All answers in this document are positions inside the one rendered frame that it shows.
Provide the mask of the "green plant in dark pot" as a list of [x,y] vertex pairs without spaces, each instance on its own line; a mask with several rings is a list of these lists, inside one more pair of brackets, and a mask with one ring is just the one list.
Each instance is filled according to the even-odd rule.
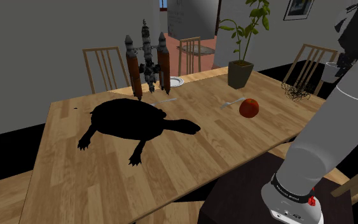
[[247,27],[241,27],[232,19],[224,19],[219,21],[219,29],[225,31],[233,31],[231,38],[236,38],[236,49],[233,53],[238,53],[238,59],[230,61],[228,64],[228,85],[234,89],[245,87],[254,64],[245,61],[245,56],[248,51],[250,39],[259,33],[256,27],[261,22],[263,27],[269,30],[269,21],[267,16],[270,15],[269,1],[268,0],[246,0],[249,6],[258,3],[257,7],[252,9],[249,14],[251,19]]

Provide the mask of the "red apple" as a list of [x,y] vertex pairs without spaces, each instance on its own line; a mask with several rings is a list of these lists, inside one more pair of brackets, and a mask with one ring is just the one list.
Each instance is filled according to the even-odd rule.
[[259,113],[259,104],[254,99],[246,99],[244,100],[240,107],[239,113],[246,118],[253,118]]

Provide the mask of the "silver fork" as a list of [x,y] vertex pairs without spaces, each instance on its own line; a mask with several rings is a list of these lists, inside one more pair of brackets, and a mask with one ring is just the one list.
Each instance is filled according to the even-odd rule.
[[150,105],[151,106],[156,106],[157,104],[160,104],[160,103],[163,103],[163,102],[170,102],[170,101],[175,101],[175,100],[177,100],[177,98],[172,98],[172,99],[167,99],[167,100],[163,100],[163,101],[154,102],[154,103],[151,103]]
[[225,108],[225,107],[227,107],[227,106],[229,106],[229,105],[231,105],[231,104],[234,104],[234,103],[236,103],[236,102],[238,102],[238,101],[242,101],[242,100],[245,100],[246,98],[245,97],[241,97],[241,98],[239,98],[239,99],[237,99],[237,100],[235,100],[235,101],[233,101],[233,102],[225,102],[221,107],[220,107],[220,109],[223,109],[223,108]]

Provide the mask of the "grey floor rug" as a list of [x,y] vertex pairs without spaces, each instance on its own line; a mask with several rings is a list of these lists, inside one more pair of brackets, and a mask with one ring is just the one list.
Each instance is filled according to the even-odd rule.
[[204,55],[212,55],[215,53],[215,49],[206,47],[206,46],[200,46],[200,50],[198,49],[198,45],[195,46],[189,46],[189,49],[187,49],[186,45],[183,45],[182,47],[177,46],[178,50],[181,50],[182,53],[189,53],[191,55],[198,56],[200,53],[201,56]]

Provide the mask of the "wooden dining table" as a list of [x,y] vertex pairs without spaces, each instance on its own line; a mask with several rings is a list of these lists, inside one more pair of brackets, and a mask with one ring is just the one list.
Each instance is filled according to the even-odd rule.
[[[254,99],[259,113],[243,117],[238,101]],[[95,133],[86,150],[79,139],[90,112],[119,94],[102,92],[53,102],[34,164],[20,224],[132,224],[296,134],[323,100],[288,99],[281,83],[253,72],[244,88],[228,86],[225,68],[210,78],[186,82],[169,94],[145,93],[144,102],[169,119],[188,119],[195,135],[166,130],[148,141],[142,163],[129,164],[137,142]]]

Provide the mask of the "rocket model with brown boosters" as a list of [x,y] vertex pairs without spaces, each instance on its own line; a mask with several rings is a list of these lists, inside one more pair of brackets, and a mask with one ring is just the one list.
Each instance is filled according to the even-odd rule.
[[127,66],[134,96],[142,99],[142,87],[140,74],[144,75],[149,91],[155,91],[154,84],[159,77],[160,88],[170,93],[170,54],[166,46],[166,38],[161,32],[158,38],[158,46],[151,45],[149,27],[146,21],[142,21],[142,47],[135,48],[129,35],[125,37]]

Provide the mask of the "black turtle figure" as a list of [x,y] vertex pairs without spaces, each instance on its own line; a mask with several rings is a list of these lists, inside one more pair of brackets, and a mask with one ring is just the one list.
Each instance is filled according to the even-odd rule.
[[168,120],[162,109],[134,99],[113,99],[95,107],[91,124],[78,142],[78,148],[88,148],[96,132],[123,139],[138,140],[139,144],[129,158],[129,164],[139,165],[147,141],[160,136],[164,130],[194,135],[201,127],[187,119]]

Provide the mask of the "framed wall picture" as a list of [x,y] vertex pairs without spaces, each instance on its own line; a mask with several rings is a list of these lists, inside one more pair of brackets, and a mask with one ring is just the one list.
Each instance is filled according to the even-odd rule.
[[289,0],[283,21],[308,18],[315,0]]

